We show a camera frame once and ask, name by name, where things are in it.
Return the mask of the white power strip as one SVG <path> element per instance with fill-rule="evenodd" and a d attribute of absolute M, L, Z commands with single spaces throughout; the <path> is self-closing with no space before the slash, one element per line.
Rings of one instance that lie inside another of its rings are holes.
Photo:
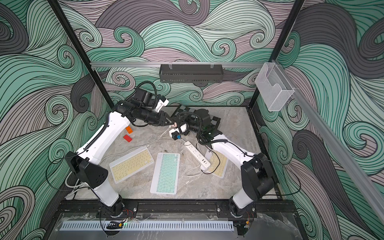
<path fill-rule="evenodd" d="M 184 143 L 184 146 L 187 150 L 194 156 L 194 158 L 200 163 L 201 170 L 208 170 L 211 166 L 211 163 L 197 150 L 197 148 L 189 141 Z"/>

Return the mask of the yellow keyboard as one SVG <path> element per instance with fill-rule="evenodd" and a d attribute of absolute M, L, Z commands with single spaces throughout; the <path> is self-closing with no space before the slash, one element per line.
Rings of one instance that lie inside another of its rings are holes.
<path fill-rule="evenodd" d="M 208 170 L 205 173 L 212 174 L 220 179 L 223 179 L 228 166 L 228 158 L 217 151 L 208 150 L 205 154 L 205 158 L 211 163 Z"/>
<path fill-rule="evenodd" d="M 147 147 L 133 152 L 109 164 L 115 184 L 118 184 L 154 163 L 154 159 Z"/>

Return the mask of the green white keyboard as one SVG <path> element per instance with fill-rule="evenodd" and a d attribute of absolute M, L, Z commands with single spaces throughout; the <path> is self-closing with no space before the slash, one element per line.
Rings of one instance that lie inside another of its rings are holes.
<path fill-rule="evenodd" d="M 150 193 L 175 195 L 178 189 L 179 167 L 180 154 L 158 153 Z"/>

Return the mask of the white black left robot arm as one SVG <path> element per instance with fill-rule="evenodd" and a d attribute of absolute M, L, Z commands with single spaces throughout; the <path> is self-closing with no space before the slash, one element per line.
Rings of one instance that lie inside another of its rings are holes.
<path fill-rule="evenodd" d="M 162 108 L 169 104 L 166 97 L 137 86 L 125 100 L 119 101 L 106 114 L 101 128 L 76 152 L 68 152 L 65 160 L 71 172 L 96 195 L 107 213 L 117 218 L 124 209 L 122 197 L 108 181 L 108 170 L 100 163 L 105 152 L 123 129 L 141 120 L 145 125 L 170 126 L 171 117 Z"/>

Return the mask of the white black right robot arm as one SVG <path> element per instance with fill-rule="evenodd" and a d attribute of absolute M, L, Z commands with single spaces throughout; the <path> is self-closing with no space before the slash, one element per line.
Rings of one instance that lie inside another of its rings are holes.
<path fill-rule="evenodd" d="M 276 185 L 272 165 L 263 153 L 249 152 L 219 130 L 221 118 L 211 115 L 207 109 L 178 107 L 171 115 L 177 124 L 177 132 L 197 134 L 199 144 L 209 147 L 214 153 L 224 155 L 241 171 L 242 188 L 229 199 L 229 208 L 234 217 L 241 217 L 252 203 L 260 200 Z"/>

